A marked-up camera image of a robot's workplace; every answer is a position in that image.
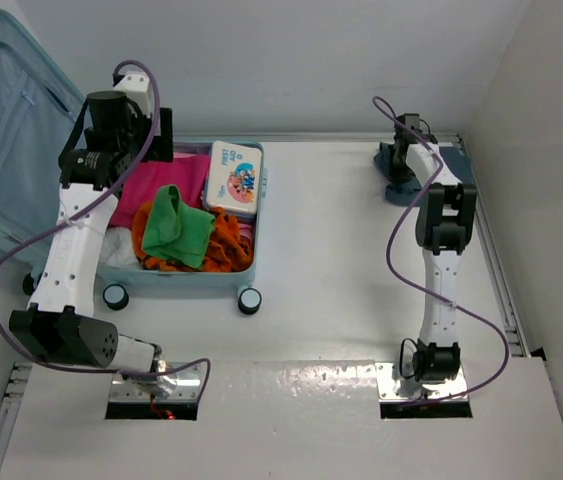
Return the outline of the white drawstring bag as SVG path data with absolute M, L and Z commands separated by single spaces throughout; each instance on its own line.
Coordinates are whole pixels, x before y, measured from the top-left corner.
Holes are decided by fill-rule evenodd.
M 141 268 L 134 252 L 129 229 L 114 227 L 105 232 L 99 255 L 99 264 L 123 270 L 138 270 Z

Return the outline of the orange patterned towel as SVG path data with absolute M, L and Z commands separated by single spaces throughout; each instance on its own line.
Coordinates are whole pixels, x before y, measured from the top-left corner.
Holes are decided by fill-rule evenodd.
M 216 222 L 199 268 L 191 268 L 184 266 L 178 260 L 160 259 L 145 253 L 141 244 L 151 208 L 151 202 L 142 204 L 133 218 L 131 227 L 134 253 L 143 269 L 165 272 L 233 273 L 245 271 L 252 265 L 254 260 L 252 226 L 239 224 L 235 215 L 226 213 L 222 208 L 210 211 Z

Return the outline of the green towel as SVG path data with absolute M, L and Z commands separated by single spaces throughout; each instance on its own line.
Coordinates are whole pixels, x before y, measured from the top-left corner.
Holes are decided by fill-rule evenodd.
M 199 269 L 214 226 L 213 214 L 188 206 L 177 186 L 166 185 L 153 199 L 141 249 L 152 257 Z

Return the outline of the white first aid case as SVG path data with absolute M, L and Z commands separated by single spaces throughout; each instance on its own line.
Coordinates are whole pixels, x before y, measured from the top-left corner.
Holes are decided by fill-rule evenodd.
M 262 152 L 224 141 L 215 141 L 204 190 L 204 205 L 221 208 L 242 218 L 257 214 L 262 173 Z

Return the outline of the magenta pants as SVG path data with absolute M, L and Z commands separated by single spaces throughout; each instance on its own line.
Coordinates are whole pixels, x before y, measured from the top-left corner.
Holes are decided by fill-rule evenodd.
M 139 207 L 155 197 L 163 186 L 178 187 L 181 199 L 190 207 L 201 207 L 201 193 L 210 165 L 208 154 L 175 153 L 171 162 L 141 163 L 124 184 L 109 226 L 130 229 Z

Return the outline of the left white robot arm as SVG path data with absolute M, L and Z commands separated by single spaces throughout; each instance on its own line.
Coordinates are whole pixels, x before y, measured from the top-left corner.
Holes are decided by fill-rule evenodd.
M 28 306 L 9 330 L 35 362 L 63 371 L 151 376 L 155 345 L 94 318 L 100 252 L 118 193 L 152 146 L 157 97 L 90 93 L 60 156 L 59 211 L 52 243 Z

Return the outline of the grey blue cloth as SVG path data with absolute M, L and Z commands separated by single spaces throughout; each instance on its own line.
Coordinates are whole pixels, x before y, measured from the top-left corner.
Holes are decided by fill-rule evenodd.
M 394 184 L 389 179 L 389 157 L 391 153 L 392 145 L 380 142 L 378 151 L 373 157 L 373 164 L 387 180 L 384 193 L 385 200 L 390 204 L 406 207 L 420 191 L 421 184 L 415 178 L 411 178 L 404 184 Z M 461 182 L 473 182 L 472 161 L 460 148 L 456 146 L 441 146 L 440 153 L 448 168 Z

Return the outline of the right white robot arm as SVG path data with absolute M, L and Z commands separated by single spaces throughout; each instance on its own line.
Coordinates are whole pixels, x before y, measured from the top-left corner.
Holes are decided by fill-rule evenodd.
M 421 130 L 418 114 L 397 117 L 389 152 L 389 179 L 417 180 L 422 194 L 415 240 L 424 260 L 425 305 L 408 376 L 424 383 L 453 380 L 460 368 L 454 306 L 457 274 L 472 238 L 477 189 L 452 172 L 436 138 Z

